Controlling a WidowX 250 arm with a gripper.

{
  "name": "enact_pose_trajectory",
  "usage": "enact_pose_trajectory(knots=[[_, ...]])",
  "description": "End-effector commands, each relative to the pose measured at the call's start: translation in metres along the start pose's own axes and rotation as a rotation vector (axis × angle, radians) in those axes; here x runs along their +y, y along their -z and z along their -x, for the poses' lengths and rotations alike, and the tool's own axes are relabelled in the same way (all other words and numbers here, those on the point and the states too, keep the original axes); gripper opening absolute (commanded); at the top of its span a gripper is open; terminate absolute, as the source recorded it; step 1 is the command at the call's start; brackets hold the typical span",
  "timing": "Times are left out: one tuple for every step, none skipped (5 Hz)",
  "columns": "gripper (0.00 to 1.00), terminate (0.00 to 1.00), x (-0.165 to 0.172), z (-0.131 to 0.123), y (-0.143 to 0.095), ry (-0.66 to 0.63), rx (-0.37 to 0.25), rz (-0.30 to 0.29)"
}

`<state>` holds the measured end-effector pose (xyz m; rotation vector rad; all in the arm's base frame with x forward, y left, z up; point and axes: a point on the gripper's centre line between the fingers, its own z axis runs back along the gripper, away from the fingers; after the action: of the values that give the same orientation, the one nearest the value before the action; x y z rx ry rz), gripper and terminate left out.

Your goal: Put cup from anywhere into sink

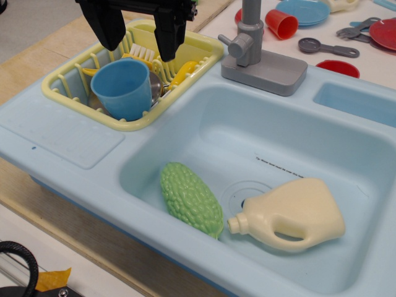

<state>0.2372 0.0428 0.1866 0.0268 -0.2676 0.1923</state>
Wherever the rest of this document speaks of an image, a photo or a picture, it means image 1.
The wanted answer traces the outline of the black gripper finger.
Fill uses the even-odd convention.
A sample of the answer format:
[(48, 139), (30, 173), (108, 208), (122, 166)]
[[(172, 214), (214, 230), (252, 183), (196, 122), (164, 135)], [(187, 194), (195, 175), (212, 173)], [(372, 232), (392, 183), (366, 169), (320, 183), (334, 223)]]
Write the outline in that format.
[(80, 2), (79, 6), (101, 45), (114, 51), (126, 33), (121, 11), (107, 2)]
[(184, 43), (187, 14), (183, 12), (156, 12), (155, 39), (164, 62), (172, 61), (180, 45)]

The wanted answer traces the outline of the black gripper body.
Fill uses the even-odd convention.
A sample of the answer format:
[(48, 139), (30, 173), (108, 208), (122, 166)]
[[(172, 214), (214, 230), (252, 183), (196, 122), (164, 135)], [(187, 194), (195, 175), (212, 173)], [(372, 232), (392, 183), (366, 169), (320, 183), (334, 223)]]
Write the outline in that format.
[(176, 22), (193, 21), (197, 15), (196, 1), (76, 1), (101, 9), (136, 12)]

